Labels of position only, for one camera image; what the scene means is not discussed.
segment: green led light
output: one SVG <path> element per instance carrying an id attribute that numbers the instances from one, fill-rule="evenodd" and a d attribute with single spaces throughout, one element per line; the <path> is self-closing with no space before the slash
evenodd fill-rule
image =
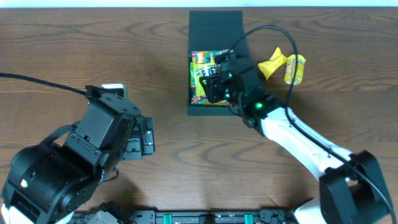
<path id="1" fill-rule="evenodd" d="M 28 186 L 29 186 L 29 185 L 27 184 L 26 180 L 23 179 L 23 180 L 21 181 L 21 187 L 23 187 L 23 188 L 28 188 Z"/>
<path id="2" fill-rule="evenodd" d="M 256 103 L 255 107 L 256 107 L 256 109 L 261 109 L 262 108 L 262 103 Z"/>

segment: green connector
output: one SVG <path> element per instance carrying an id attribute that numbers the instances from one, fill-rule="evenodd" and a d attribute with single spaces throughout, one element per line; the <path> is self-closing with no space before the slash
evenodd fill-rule
<path id="1" fill-rule="evenodd" d="M 172 224 L 172 216 L 164 215 L 163 216 L 163 224 Z"/>
<path id="2" fill-rule="evenodd" d="M 245 214 L 244 215 L 244 224 L 253 224 L 253 215 Z"/>

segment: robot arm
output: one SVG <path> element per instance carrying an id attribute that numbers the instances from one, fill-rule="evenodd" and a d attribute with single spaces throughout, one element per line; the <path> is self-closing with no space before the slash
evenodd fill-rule
<path id="1" fill-rule="evenodd" d="M 349 157 L 349 155 L 352 154 L 351 151 L 339 147 L 321 136 L 303 121 L 298 119 L 296 115 L 293 114 L 291 109 L 289 109 L 289 115 L 290 117 L 294 118 L 296 124 L 298 124 L 302 129 L 306 130 L 307 133 L 319 139 L 324 143 L 324 145 L 330 146 L 335 152 L 343 156 L 347 161 L 351 159 Z M 299 133 L 295 127 L 290 125 L 286 118 L 284 108 L 277 108 L 268 113 L 267 117 L 262 119 L 259 125 L 261 125 L 265 137 L 275 141 L 288 150 L 312 173 L 317 180 L 319 180 L 319 178 L 325 174 L 326 169 L 335 169 L 343 165 L 341 161 L 333 156 L 330 156 L 319 146 Z"/>
<path id="2" fill-rule="evenodd" d="M 305 204 L 295 212 L 300 224 L 374 223 L 388 214 L 380 192 L 390 205 L 391 198 L 379 164 L 372 154 L 367 151 L 353 154 L 333 144 L 298 119 L 290 108 L 285 110 L 283 101 L 265 93 L 251 59 L 237 58 L 231 51 L 217 55 L 215 60 L 220 65 L 220 74 L 200 78 L 209 101 L 227 100 L 237 106 L 239 116 L 247 127 L 280 144 L 319 181 L 320 201 Z M 327 146 L 334 154 L 344 158 L 347 164 L 329 155 L 310 138 Z M 354 174 L 349 166 L 377 183 L 380 192 Z M 349 180 L 357 180 L 358 184 L 348 186 Z"/>
<path id="3" fill-rule="evenodd" d="M 67 223 L 121 160 L 155 151 L 152 118 L 127 100 L 122 85 L 86 86 L 89 108 L 79 123 L 59 128 L 14 156 L 4 184 L 7 224 Z M 68 134 L 62 146 L 54 139 Z"/>

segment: wood grain surface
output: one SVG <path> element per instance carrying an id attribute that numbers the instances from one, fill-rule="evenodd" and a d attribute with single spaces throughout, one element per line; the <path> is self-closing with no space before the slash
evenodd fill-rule
<path id="1" fill-rule="evenodd" d="M 189 9 L 1 9 L 0 71 L 84 90 L 123 82 L 153 117 L 156 153 L 121 162 L 118 180 L 80 209 L 108 200 L 131 210 L 293 207 L 318 198 L 318 184 L 276 143 L 238 117 L 187 116 Z M 307 59 L 291 108 L 308 125 L 382 167 L 398 207 L 398 8 L 246 8 L 245 30 L 288 30 Z M 269 30 L 248 38 L 267 60 L 287 39 Z M 283 68 L 265 85 L 284 98 Z M 13 156 L 63 124 L 80 120 L 75 93 L 0 79 L 0 185 Z M 383 223 L 389 223 L 387 217 Z"/>

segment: yellow can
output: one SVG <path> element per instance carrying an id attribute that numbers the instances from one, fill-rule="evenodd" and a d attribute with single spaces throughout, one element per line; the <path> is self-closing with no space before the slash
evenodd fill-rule
<path id="1" fill-rule="evenodd" d="M 287 58 L 286 70 L 285 70 L 285 82 L 287 84 L 291 84 L 294 77 L 294 67 L 296 63 L 296 55 L 291 55 Z M 304 74 L 304 64 L 305 58 L 303 55 L 298 55 L 298 63 L 297 63 L 297 73 L 296 79 L 293 82 L 293 85 L 298 85 L 303 81 Z"/>

